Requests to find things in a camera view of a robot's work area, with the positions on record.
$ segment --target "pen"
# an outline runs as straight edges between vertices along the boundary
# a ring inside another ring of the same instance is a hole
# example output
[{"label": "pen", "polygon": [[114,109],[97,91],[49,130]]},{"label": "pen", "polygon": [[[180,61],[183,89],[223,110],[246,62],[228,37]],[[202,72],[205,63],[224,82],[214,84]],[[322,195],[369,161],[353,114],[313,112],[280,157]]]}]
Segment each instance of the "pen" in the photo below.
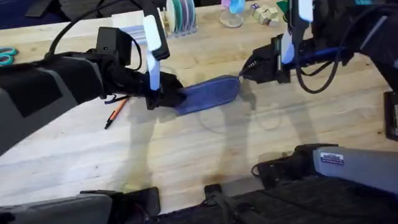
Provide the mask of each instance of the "pen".
[{"label": "pen", "polygon": [[122,100],[122,103],[116,108],[116,110],[112,112],[111,116],[106,121],[105,129],[108,129],[111,126],[111,124],[116,119],[120,111],[123,109],[123,106],[127,103],[127,101],[129,101],[129,98]]}]

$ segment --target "green scissors handle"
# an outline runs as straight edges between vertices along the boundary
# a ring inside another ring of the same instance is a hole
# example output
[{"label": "green scissors handle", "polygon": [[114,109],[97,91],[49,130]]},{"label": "green scissors handle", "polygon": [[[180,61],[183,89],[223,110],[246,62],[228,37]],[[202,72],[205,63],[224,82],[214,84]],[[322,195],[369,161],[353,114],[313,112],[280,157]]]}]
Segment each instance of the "green scissors handle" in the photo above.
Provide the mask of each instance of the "green scissors handle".
[{"label": "green scissors handle", "polygon": [[0,65],[11,65],[16,54],[18,51],[14,47],[0,47]]}]

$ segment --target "white label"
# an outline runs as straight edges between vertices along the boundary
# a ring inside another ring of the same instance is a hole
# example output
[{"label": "white label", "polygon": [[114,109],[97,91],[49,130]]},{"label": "white label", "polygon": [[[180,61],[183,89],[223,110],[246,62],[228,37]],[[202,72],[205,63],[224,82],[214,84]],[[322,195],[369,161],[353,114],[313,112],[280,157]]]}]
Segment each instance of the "white label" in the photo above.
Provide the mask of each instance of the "white label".
[{"label": "white label", "polygon": [[344,156],[336,153],[321,152],[321,162],[344,165]]}]

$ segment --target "wire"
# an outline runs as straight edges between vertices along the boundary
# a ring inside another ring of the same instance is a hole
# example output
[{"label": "wire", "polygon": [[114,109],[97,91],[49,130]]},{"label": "wire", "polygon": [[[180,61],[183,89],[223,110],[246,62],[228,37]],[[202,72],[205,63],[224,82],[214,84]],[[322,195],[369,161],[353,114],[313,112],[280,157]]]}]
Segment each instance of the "wire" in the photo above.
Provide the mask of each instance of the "wire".
[{"label": "wire", "polygon": [[336,72],[337,72],[337,68],[338,68],[338,64],[340,61],[340,57],[341,57],[341,52],[343,51],[343,46],[344,43],[347,39],[348,34],[351,32],[351,30],[353,29],[353,27],[365,16],[367,16],[369,13],[375,11],[376,9],[382,8],[382,7],[398,7],[398,4],[381,4],[378,6],[374,6],[370,9],[365,10],[364,12],[362,12],[359,16],[357,16],[354,21],[348,26],[348,28],[346,29],[346,32],[343,35],[343,38],[340,41],[336,56],[335,56],[335,60],[334,60],[334,64],[333,64],[333,68],[331,70],[330,76],[328,78],[328,80],[326,81],[326,83],[319,89],[317,90],[311,90],[309,89],[306,84],[303,81],[303,77],[302,77],[302,73],[301,73],[301,68],[299,65],[299,46],[297,43],[295,43],[294,46],[294,51],[295,51],[295,57],[294,57],[294,61],[295,61],[295,68],[296,68],[296,74],[297,74],[297,79],[298,82],[300,83],[300,86],[308,93],[311,94],[317,94],[322,92],[323,90],[326,90],[326,88],[329,87],[330,83],[333,81],[334,77],[336,76]]},{"label": "wire", "polygon": [[[55,37],[55,39],[53,40],[53,42],[51,43],[50,49],[47,52],[47,54],[45,54],[45,57],[49,57],[49,56],[53,56],[55,53],[55,49],[57,48],[58,43],[60,42],[61,38],[80,20],[84,19],[86,16],[89,16],[90,14],[94,13],[94,12],[98,12],[101,9],[104,9],[108,6],[112,6],[113,4],[116,4],[118,2],[121,1],[125,1],[125,0],[115,0],[115,1],[111,1],[105,5],[102,6],[98,6],[92,10],[89,10],[87,12],[85,12],[84,14],[82,14],[81,16],[77,17],[76,19],[74,19],[73,21],[71,21],[65,28],[63,28],[61,30],[61,32],[59,32],[59,34]],[[140,5],[138,5],[138,3],[136,3],[134,0],[130,0],[134,5],[136,5],[139,9],[142,9],[140,7]]]},{"label": "wire", "polygon": [[258,168],[259,165],[260,165],[260,163],[254,165],[254,166],[251,168],[251,174],[252,174],[253,176],[255,176],[255,177],[260,177],[259,174],[256,174],[256,173],[254,172],[254,169]]},{"label": "wire", "polygon": [[327,68],[327,66],[331,65],[333,63],[333,61],[329,61],[327,63],[324,63],[323,65],[321,65],[319,68],[317,68],[315,71],[313,71],[312,73],[307,74],[306,72],[304,72],[301,68],[300,71],[303,75],[308,76],[308,77],[312,77],[314,75],[318,75],[318,73],[320,73],[322,70],[324,70],[325,68]]}]

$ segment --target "wooden tabletop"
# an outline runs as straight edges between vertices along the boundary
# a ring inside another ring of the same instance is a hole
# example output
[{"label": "wooden tabletop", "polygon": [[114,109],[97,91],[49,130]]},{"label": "wooden tabletop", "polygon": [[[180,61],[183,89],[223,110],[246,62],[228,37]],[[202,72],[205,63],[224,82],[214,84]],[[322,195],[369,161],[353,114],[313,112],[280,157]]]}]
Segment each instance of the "wooden tabletop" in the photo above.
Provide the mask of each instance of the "wooden tabletop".
[{"label": "wooden tabletop", "polygon": [[[242,27],[229,29],[219,22],[221,10],[198,8],[198,32],[169,40],[171,56],[162,67],[185,86],[236,75],[252,50],[269,44],[285,26],[262,26],[245,15]],[[99,26],[112,26],[112,20],[79,22],[58,52],[94,47]],[[1,30],[0,43],[19,50],[17,63],[38,60],[63,27]],[[132,63],[137,63],[135,53]],[[319,87],[329,73],[326,69],[305,81]],[[398,144],[387,140],[383,131],[382,93],[388,89],[370,59],[357,55],[317,95],[304,92],[293,75],[286,85],[243,80],[234,102],[181,117],[168,108],[147,111],[143,99],[132,99],[107,131],[105,121],[117,105],[96,99],[0,157],[0,205],[67,197],[81,190],[128,192],[157,186],[162,211],[169,212],[200,203],[205,185],[248,177],[254,164],[299,144],[394,150]]]}]

